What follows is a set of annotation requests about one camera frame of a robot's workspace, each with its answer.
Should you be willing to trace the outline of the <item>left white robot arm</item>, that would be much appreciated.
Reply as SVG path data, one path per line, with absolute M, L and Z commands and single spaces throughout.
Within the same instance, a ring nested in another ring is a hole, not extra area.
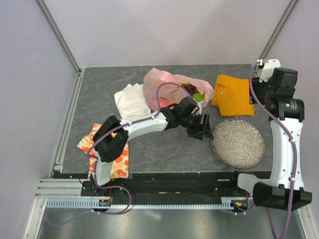
M 209 115 L 203 114 L 198 102 L 191 97 L 136 119 L 108 117 L 94 134 L 93 145 L 87 152 L 89 157 L 97 160 L 92 173 L 92 190 L 99 196 L 109 192 L 113 161 L 121 156 L 128 141 L 178 126 L 186 129 L 188 137 L 213 140 Z

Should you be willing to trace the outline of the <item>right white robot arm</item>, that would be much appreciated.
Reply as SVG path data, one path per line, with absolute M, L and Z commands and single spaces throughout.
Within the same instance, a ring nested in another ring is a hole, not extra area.
M 275 67 L 267 81 L 250 79 L 250 95 L 269 116 L 273 136 L 273 165 L 269 179 L 239 173 L 228 183 L 234 196 L 252 194 L 259 207 L 295 211 L 312 202 L 305 190 L 300 169 L 300 139 L 305 119 L 305 104 L 294 98 L 296 70 Z

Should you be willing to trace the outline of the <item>pink plastic bag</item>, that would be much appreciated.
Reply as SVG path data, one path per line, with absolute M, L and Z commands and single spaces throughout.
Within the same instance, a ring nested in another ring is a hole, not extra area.
M 199 93 L 205 94 L 202 107 L 212 100 L 214 90 L 208 81 L 152 68 L 144 76 L 143 82 L 143 94 L 147 105 L 156 111 L 159 107 L 167 107 L 179 103 L 186 96 L 192 96 L 183 87 L 184 84 L 192 84 Z

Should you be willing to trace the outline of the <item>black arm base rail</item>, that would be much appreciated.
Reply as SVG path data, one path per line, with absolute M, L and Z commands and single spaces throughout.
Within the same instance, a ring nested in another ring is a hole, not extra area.
M 249 193 L 235 184 L 235 172 L 181 172 L 181 173 L 133 173 L 127 179 L 112 179 L 100 189 L 93 179 L 82 182 L 81 196 L 111 196 L 122 193 L 118 186 L 131 195 L 154 193 L 188 193 L 212 197 L 243 197 Z

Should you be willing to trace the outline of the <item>speckled glass plate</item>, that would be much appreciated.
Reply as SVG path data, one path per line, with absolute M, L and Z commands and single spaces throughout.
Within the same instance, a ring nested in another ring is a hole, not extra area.
M 215 155 L 225 164 L 248 169 L 256 166 L 265 153 L 265 143 L 259 131 L 241 119 L 226 119 L 217 124 L 210 146 Z

